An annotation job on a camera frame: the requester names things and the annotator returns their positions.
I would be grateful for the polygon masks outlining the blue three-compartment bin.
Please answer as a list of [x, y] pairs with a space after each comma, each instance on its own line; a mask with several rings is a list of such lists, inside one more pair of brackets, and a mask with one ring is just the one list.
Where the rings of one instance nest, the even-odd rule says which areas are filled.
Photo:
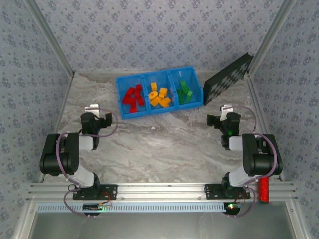
[[[187, 102], [186, 96], [184, 96], [185, 104], [183, 105], [180, 105], [178, 102], [177, 89], [182, 90], [180, 81], [186, 81], [188, 88], [193, 91], [190, 102]], [[167, 96], [171, 100], [169, 107], [164, 108], [160, 104], [153, 107], [150, 104], [151, 100], [149, 99], [149, 93], [152, 91], [152, 82], [156, 82], [158, 89], [168, 89]], [[141, 84], [142, 86], [141, 97], [143, 98], [145, 105], [139, 106], [136, 104], [138, 111], [131, 114], [129, 113], [131, 105], [123, 104], [122, 100], [128, 88], [135, 88], [137, 84]], [[116, 87], [118, 93], [118, 105], [121, 117], [124, 120], [203, 106], [203, 89], [195, 68], [192, 66], [119, 76], [116, 77]]]

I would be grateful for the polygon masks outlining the black checkered board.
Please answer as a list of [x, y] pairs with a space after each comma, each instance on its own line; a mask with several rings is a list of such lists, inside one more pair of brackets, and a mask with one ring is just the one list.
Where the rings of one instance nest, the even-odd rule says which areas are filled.
[[247, 72], [247, 69], [253, 59], [249, 53], [244, 54], [223, 70], [205, 81], [203, 87], [203, 103], [207, 105], [221, 93], [229, 89]]

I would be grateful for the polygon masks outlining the red glitter cylinder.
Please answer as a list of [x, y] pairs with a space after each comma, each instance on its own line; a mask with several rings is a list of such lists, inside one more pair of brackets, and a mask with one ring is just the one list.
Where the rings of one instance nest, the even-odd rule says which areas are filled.
[[259, 180], [259, 201], [265, 204], [269, 203], [269, 178], [264, 177]]

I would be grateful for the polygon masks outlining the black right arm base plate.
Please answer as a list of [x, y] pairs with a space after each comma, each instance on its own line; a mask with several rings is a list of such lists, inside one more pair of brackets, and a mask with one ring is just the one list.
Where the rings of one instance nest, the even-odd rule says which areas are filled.
[[204, 192], [207, 200], [235, 200], [250, 199], [250, 193], [247, 193], [242, 187], [226, 187], [222, 184], [205, 184]]

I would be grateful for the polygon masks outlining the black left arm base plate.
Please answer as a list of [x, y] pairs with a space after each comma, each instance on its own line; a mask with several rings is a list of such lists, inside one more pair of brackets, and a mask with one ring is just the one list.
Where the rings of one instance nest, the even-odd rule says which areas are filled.
[[73, 193], [72, 199], [75, 201], [102, 201], [110, 199], [116, 200], [118, 185], [116, 184], [101, 184], [99, 187], [83, 188]]

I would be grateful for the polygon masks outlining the aluminium mounting rail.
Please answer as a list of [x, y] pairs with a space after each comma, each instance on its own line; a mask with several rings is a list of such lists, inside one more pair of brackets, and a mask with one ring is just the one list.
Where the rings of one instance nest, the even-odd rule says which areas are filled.
[[[204, 183], [120, 183], [114, 203], [125, 202], [204, 202], [206, 195]], [[34, 183], [31, 184], [26, 196], [28, 201], [35, 202], [62, 202], [65, 193], [72, 186], [63, 183]], [[238, 199], [238, 202], [253, 201]], [[269, 183], [270, 202], [285, 202], [297, 200], [295, 186], [292, 182], [271, 181]], [[217, 202], [233, 202], [233, 200], [214, 200]]]

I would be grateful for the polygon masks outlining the aluminium frame post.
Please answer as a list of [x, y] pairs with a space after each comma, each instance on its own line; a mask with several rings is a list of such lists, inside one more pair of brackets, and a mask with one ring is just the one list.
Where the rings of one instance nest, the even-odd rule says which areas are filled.
[[35, 22], [39, 26], [41, 32], [44, 34], [49, 46], [51, 47], [53, 53], [56, 55], [64, 71], [73, 77], [74, 72], [71, 65], [69, 64], [62, 48], [60, 47], [58, 40], [53, 34], [48, 22], [46, 21], [44, 15], [42, 14], [37, 2], [35, 0], [23, 0], [28, 7], [30, 13], [32, 14]]
[[254, 55], [249, 67], [248, 67], [248, 75], [249, 77], [253, 77], [259, 68], [260, 64], [264, 60], [268, 50], [270, 49], [272, 43], [274, 42], [277, 34], [285, 23], [289, 13], [291, 12], [293, 6], [297, 0], [283, 0], [280, 5], [272, 23], [267, 30], [265, 37], [262, 40], [260, 47], [258, 48], [256, 54]]

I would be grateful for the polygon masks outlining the aluminium lower frame beam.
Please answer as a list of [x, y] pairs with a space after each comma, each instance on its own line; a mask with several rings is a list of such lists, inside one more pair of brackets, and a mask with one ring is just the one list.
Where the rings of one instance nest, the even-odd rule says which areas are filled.
[[37, 211], [37, 203], [27, 201], [23, 206], [22, 213], [15, 227], [12, 239], [28, 239], [30, 236], [32, 224]]
[[296, 239], [312, 239], [300, 203], [290, 200], [286, 207]]

